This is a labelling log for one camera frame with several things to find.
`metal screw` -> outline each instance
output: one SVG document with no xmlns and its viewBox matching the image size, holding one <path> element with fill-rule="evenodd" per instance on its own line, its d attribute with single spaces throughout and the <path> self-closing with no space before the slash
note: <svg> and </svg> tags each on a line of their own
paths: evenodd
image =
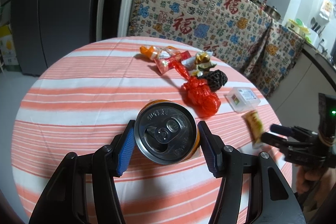
<svg viewBox="0 0 336 224">
<path fill-rule="evenodd" d="M 268 158 L 269 158 L 269 154 L 266 153 L 266 152 L 261 152 L 261 153 L 260 153 L 260 156 L 261 156 L 262 158 L 264 158 L 264 159 L 268 159 Z"/>
<path fill-rule="evenodd" d="M 226 146 L 224 146 L 224 150 L 227 151 L 227 152 L 232 152 L 233 147 L 231 145 L 226 145 Z"/>
<path fill-rule="evenodd" d="M 109 151 L 111 151 L 111 149 L 112 149 L 112 146 L 110 146 L 110 145 L 104 145 L 103 146 L 103 151 L 105 151 L 105 152 L 109 152 Z"/>
<path fill-rule="evenodd" d="M 75 153 L 75 152 L 69 152 L 69 153 L 66 155 L 66 158 L 67 158 L 67 159 L 73 159 L 75 156 L 76 156 L 76 153 Z"/>
</svg>

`black mesh item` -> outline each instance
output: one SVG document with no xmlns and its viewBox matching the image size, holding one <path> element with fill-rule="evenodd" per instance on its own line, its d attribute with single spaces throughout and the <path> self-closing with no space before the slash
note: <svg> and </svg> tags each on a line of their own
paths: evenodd
<svg viewBox="0 0 336 224">
<path fill-rule="evenodd" d="M 221 70 L 210 71 L 206 75 L 197 77 L 198 79 L 206 79 L 211 91 L 219 90 L 227 82 L 227 76 Z"/>
</svg>

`can pull tab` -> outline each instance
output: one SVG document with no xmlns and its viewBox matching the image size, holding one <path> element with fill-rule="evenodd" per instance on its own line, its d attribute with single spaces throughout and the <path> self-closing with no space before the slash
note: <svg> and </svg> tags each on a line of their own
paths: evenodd
<svg viewBox="0 0 336 224">
<path fill-rule="evenodd" d="M 184 132 L 186 126 L 180 116 L 171 116 L 157 124 L 155 139 L 162 144 L 169 143 L 178 134 Z"/>
</svg>

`tablecloth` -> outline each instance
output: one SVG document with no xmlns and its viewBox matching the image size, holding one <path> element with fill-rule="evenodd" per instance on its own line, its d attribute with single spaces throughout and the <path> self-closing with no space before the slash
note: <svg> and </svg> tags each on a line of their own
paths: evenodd
<svg viewBox="0 0 336 224">
<path fill-rule="evenodd" d="M 92 43 L 52 65 L 23 98 L 14 125 L 11 158 L 17 192 L 28 216 L 65 154 L 93 153 L 109 144 L 151 99 L 168 99 L 186 106 L 179 93 L 185 80 L 175 70 L 159 75 L 154 63 L 139 54 L 142 44 L 173 45 L 191 54 L 198 51 L 151 37 Z M 224 62 L 213 61 L 228 82 L 217 91 L 222 103 L 218 113 L 205 120 L 225 144 L 257 155 L 260 150 L 252 149 L 241 114 L 232 111 L 225 94 L 233 86 L 248 86 L 261 99 L 257 110 L 265 129 L 279 120 L 251 82 Z M 198 122 L 195 111 L 186 107 Z M 291 184 L 291 165 L 283 161 L 282 154 L 269 146 L 263 150 L 271 154 Z M 86 180 L 90 222 L 96 223 L 91 177 Z M 220 182 L 208 171 L 201 154 L 178 164 L 158 165 L 137 148 L 127 171 L 115 178 L 127 224 L 208 223 Z M 246 176 L 238 223 L 245 222 L 248 185 Z"/>
<path fill-rule="evenodd" d="M 300 56 L 304 39 L 249 0 L 135 0 L 130 35 L 182 42 L 245 75 L 269 98 Z"/>
</svg>

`red snack wrapper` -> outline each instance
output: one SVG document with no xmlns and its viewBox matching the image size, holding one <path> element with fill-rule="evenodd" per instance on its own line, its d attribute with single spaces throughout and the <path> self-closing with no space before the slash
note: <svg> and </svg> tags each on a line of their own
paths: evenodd
<svg viewBox="0 0 336 224">
<path fill-rule="evenodd" d="M 190 76 L 187 69 L 179 62 L 174 62 L 172 66 L 188 81 L 183 84 L 183 88 L 188 92 L 188 99 L 199 107 L 204 116 L 209 117 L 216 114 L 221 101 L 216 93 L 211 92 L 207 80 Z"/>
<path fill-rule="evenodd" d="M 186 60 L 190 58 L 191 55 L 188 51 L 181 52 L 179 54 L 176 54 L 172 57 L 165 58 L 165 59 L 154 59 L 154 62 L 157 65 L 157 68 L 160 70 L 161 74 L 165 74 L 167 71 L 173 68 L 174 62 L 181 62 L 183 60 Z"/>
</svg>

